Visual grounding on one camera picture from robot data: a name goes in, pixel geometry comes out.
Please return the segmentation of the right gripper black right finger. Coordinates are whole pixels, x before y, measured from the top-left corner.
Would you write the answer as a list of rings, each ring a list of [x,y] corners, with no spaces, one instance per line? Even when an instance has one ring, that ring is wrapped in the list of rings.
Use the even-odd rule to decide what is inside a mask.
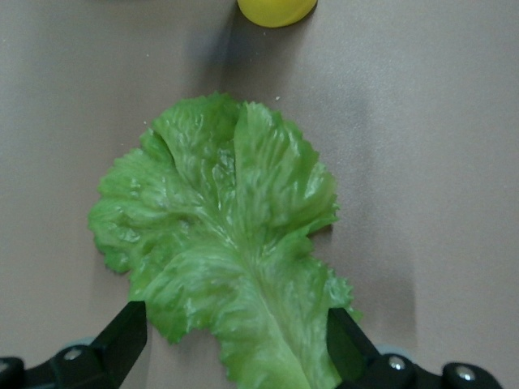
[[[339,388],[500,388],[487,370],[449,362],[433,374],[400,353],[381,353],[343,308],[328,310],[326,344]]]

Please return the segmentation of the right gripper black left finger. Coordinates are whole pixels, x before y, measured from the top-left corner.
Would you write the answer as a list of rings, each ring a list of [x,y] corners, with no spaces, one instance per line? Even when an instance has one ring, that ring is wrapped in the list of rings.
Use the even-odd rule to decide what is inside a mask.
[[[119,388],[147,343],[145,303],[130,301],[92,341],[63,348],[49,360],[25,367],[1,358],[2,388]]]

